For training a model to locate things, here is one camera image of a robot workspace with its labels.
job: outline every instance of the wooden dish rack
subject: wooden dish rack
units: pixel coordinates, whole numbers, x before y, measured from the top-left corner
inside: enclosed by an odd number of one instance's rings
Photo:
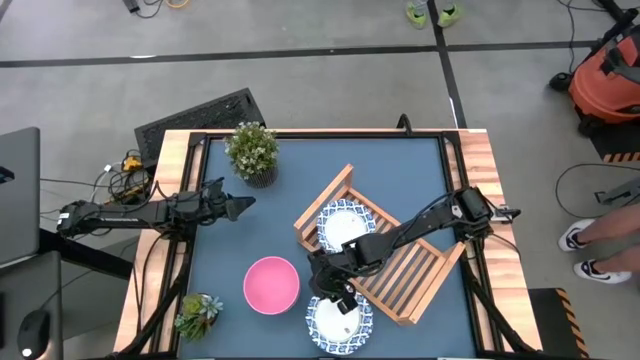
[[[401,223],[351,187],[351,164],[336,176],[295,222],[298,241],[309,251],[319,248],[316,218],[330,202],[348,199],[369,208],[376,232],[384,233]],[[424,239],[395,251],[385,268],[375,276],[352,279],[354,287],[371,303],[400,325],[420,320],[456,261],[465,249],[461,242],[442,253]]]

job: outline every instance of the white sneaker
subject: white sneaker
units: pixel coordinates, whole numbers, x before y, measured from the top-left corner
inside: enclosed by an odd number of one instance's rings
[[[596,220],[583,219],[580,221],[576,221],[571,226],[569,226],[567,231],[565,231],[558,240],[558,246],[560,246],[560,249],[562,249],[562,251],[576,251],[586,247],[586,245],[580,245],[576,242],[576,236],[582,230],[586,229],[587,226],[591,225],[591,223],[593,223],[594,221]]]
[[[595,259],[591,259],[577,263],[573,266],[573,271],[583,279],[599,281],[605,284],[619,284],[631,279],[631,273],[628,271],[599,273],[593,268],[595,262]]]

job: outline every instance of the blue and white plate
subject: blue and white plate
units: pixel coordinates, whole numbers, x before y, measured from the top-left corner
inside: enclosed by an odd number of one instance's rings
[[[349,355],[367,342],[373,331],[373,309],[367,299],[356,293],[358,307],[346,315],[337,303],[312,297],[307,307],[307,326],[311,340],[329,354]]]
[[[318,242],[329,254],[342,251],[342,244],[349,240],[376,231],[376,222],[369,210],[347,199],[325,206],[316,225]]]

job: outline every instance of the black line on floor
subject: black line on floor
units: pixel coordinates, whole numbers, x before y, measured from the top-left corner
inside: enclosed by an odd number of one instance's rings
[[[449,53],[447,51],[447,42],[442,34],[442,28],[438,26],[438,9],[436,9],[435,0],[429,0],[427,6],[429,8],[431,24],[433,25],[433,33],[436,37],[436,48],[438,49],[438,55],[440,55],[444,81],[447,85],[449,99],[451,99],[451,103],[453,105],[453,116],[455,117],[456,126],[458,128],[466,129],[467,120],[464,117],[462,101],[460,100],[460,93],[458,92],[458,85],[456,84],[456,78],[453,75],[453,67],[451,66],[451,59],[449,59]]]
[[[12,0],[5,0],[0,5],[0,20],[3,10],[6,11]],[[121,65],[121,64],[152,64],[168,62],[196,62],[217,60],[247,60],[274,59],[313,56],[341,56],[341,55],[374,55],[374,54],[413,54],[422,52],[464,52],[464,51],[499,51],[499,50],[536,50],[536,49],[565,49],[569,47],[566,41],[533,42],[533,43],[500,43],[500,44],[466,44],[446,45],[442,29],[434,26],[436,45],[404,45],[404,46],[362,46],[343,48],[317,48],[293,50],[239,51],[226,53],[157,55],[148,58],[130,56],[103,57],[85,59],[45,59],[45,60],[5,60],[0,61],[0,68],[23,67],[59,67],[59,66],[87,66],[87,65]],[[576,41],[575,48],[590,47],[593,41]]]
[[[126,56],[126,57],[86,58],[86,59],[0,61],[0,68],[148,64],[148,63],[163,63],[163,62],[273,59],[273,58],[340,56],[340,55],[411,54],[411,53],[434,52],[434,51],[436,51],[435,45],[369,46],[369,47],[269,50],[269,51],[247,51],[247,52],[228,52],[228,53],[185,54],[185,55],[158,55],[158,56],[147,57],[147,58],[144,58],[144,57],[136,58],[136,57]]]
[[[4,14],[7,12],[9,5],[11,5],[11,1],[13,0],[4,0],[2,4],[0,4],[0,22],[2,21]]]
[[[574,48],[589,48],[596,41],[574,41]],[[499,44],[465,44],[447,45],[447,51],[500,51],[500,50],[544,50],[544,49],[568,49],[568,41],[542,41],[530,43],[499,43]]]

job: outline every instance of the yellow cable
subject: yellow cable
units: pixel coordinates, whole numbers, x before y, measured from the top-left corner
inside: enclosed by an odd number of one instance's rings
[[[189,0],[184,0],[182,3],[177,4],[177,5],[172,4],[172,3],[171,3],[171,0],[165,0],[165,2],[166,2],[166,3],[167,3],[167,5],[168,5],[169,7],[171,7],[171,8],[174,8],[174,9],[180,9],[181,7],[183,7],[183,6],[187,5],[187,4],[189,3]]]

